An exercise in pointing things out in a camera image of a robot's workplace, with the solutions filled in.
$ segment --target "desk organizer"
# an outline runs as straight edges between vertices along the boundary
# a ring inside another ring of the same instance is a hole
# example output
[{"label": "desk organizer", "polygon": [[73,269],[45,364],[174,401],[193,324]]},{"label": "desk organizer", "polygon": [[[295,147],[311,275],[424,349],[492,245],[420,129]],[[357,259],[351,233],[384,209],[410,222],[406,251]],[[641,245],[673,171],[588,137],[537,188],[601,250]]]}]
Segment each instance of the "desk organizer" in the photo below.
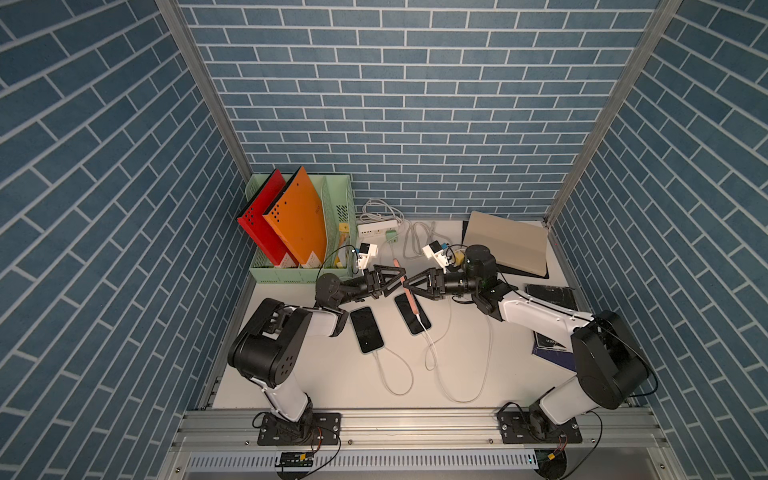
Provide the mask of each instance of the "desk organizer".
[{"label": "desk organizer", "polygon": [[[269,174],[253,174],[245,187],[245,196],[250,201],[253,195]],[[283,177],[288,180],[289,174]],[[352,245],[357,242],[357,223],[355,222],[355,203],[352,196],[352,179],[349,175],[310,175],[320,200],[323,202],[323,215],[326,225],[325,258],[339,246],[339,223],[349,224],[349,239]],[[352,263],[348,262],[346,268],[330,268],[333,265],[334,255],[329,258],[322,269],[317,268],[275,268],[266,258],[264,252],[257,248],[250,262],[249,271],[257,282],[262,283],[315,283],[317,270],[324,273],[334,273],[338,277],[352,276]]]}]

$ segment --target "smartphone screen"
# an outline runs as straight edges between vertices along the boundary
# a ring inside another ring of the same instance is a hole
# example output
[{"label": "smartphone screen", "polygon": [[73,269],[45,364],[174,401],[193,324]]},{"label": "smartphone screen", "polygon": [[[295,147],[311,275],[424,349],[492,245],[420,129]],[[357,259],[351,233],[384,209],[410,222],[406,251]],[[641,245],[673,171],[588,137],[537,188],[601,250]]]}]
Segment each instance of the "smartphone screen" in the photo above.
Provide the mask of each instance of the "smartphone screen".
[{"label": "smartphone screen", "polygon": [[352,326],[357,334],[357,342],[363,353],[370,353],[384,347],[384,339],[376,325],[376,319],[373,318],[371,307],[366,306],[349,313],[352,319]]},{"label": "smartphone screen", "polygon": [[[416,301],[416,306],[419,308],[419,316],[422,317],[422,323],[424,324],[424,327],[429,330],[432,328],[432,324],[429,322],[427,314],[424,313],[422,304],[419,303],[419,300],[415,297],[414,300]],[[419,335],[424,331],[421,323],[419,323],[419,319],[417,319],[416,315],[413,314],[413,310],[411,310],[411,304],[408,303],[408,297],[404,293],[401,293],[395,297],[395,304],[397,305],[397,309],[400,310],[402,319],[406,321],[406,325],[408,326],[408,330],[411,331],[411,335]]]}]

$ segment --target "brick wall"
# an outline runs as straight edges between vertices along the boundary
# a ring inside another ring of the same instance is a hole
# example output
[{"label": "brick wall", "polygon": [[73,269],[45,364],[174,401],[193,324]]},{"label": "brick wall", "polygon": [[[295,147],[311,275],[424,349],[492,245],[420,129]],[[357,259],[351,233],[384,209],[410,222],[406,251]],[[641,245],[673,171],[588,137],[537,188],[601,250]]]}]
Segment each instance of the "brick wall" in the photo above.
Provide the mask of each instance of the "brick wall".
[{"label": "brick wall", "polygon": [[685,0],[556,225],[691,478],[766,477],[767,28],[768,2]]},{"label": "brick wall", "polygon": [[0,2],[0,478],[157,474],[243,281],[242,188],[152,0]]},{"label": "brick wall", "polygon": [[541,217],[657,0],[181,3],[255,171]]}]

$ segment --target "pink pen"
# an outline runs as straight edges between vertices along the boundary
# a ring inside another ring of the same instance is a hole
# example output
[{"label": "pink pen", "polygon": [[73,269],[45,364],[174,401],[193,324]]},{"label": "pink pen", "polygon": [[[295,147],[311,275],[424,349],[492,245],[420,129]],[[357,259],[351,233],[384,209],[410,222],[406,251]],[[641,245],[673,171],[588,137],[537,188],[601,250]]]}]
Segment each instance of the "pink pen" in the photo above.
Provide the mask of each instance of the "pink pen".
[{"label": "pink pen", "polygon": [[[400,262],[397,261],[397,259],[392,259],[395,266],[400,267]],[[400,277],[400,283],[405,284],[406,282],[406,276],[403,275]],[[413,293],[411,293],[411,290],[408,290],[407,288],[404,289],[406,291],[406,298],[408,299],[408,304],[411,306],[411,311],[414,315],[416,315],[416,318],[419,319],[419,322],[421,321],[421,317],[419,316],[419,308],[416,306],[416,301],[413,299]]]}]

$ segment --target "white power strip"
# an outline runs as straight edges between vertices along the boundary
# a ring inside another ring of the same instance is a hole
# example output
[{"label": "white power strip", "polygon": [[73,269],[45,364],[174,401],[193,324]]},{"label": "white power strip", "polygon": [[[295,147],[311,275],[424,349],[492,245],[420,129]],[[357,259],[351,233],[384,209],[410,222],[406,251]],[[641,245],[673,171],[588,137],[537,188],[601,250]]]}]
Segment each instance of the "white power strip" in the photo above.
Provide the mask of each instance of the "white power strip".
[{"label": "white power strip", "polygon": [[358,237],[372,237],[374,235],[383,235],[387,230],[397,230],[397,220],[361,223],[357,226],[357,235]]}]

